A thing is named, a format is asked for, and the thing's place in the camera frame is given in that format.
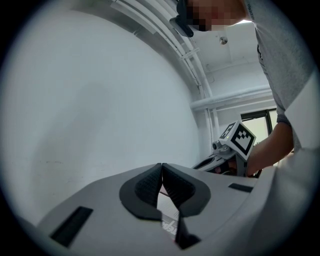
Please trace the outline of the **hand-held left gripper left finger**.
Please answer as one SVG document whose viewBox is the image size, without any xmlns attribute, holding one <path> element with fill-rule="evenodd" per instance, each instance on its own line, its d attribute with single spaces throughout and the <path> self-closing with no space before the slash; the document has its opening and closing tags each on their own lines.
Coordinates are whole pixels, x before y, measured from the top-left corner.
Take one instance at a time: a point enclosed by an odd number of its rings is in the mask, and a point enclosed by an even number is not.
<svg viewBox="0 0 320 256">
<path fill-rule="evenodd" d="M 176 256 L 157 208 L 162 165 L 94 181 L 53 208 L 38 224 L 70 256 Z"/>
</svg>

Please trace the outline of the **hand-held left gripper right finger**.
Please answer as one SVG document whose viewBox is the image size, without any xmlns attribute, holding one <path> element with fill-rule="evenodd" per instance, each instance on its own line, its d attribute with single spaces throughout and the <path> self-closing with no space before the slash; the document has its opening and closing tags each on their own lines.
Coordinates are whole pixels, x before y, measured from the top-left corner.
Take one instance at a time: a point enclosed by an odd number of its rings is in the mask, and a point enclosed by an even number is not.
<svg viewBox="0 0 320 256">
<path fill-rule="evenodd" d="M 175 242 L 186 249 L 218 231 L 249 196 L 256 180 L 164 163 L 162 183 L 179 211 Z"/>
</svg>

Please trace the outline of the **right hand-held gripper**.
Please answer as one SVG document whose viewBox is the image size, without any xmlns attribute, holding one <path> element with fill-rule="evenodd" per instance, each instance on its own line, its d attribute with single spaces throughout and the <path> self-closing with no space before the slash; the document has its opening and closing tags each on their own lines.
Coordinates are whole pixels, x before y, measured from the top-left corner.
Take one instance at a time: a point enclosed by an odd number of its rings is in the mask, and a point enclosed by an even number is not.
<svg viewBox="0 0 320 256">
<path fill-rule="evenodd" d="M 192 168 L 198 171 L 217 173 L 216 168 L 227 160 L 235 159 L 237 176 L 244 177 L 248 158 L 254 147 L 256 136 L 241 122 L 230 123 L 217 141 L 212 143 L 213 154 Z"/>
</svg>

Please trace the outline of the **person's right hand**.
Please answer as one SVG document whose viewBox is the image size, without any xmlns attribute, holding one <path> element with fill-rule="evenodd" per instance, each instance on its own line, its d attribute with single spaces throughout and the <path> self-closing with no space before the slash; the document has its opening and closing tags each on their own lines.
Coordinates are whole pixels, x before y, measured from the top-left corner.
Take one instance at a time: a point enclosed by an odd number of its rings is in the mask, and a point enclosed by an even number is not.
<svg viewBox="0 0 320 256">
<path fill-rule="evenodd" d="M 236 159 L 229 159 L 222 163 L 220 166 L 214 168 L 216 174 L 236 176 L 237 175 L 237 162 Z"/>
</svg>

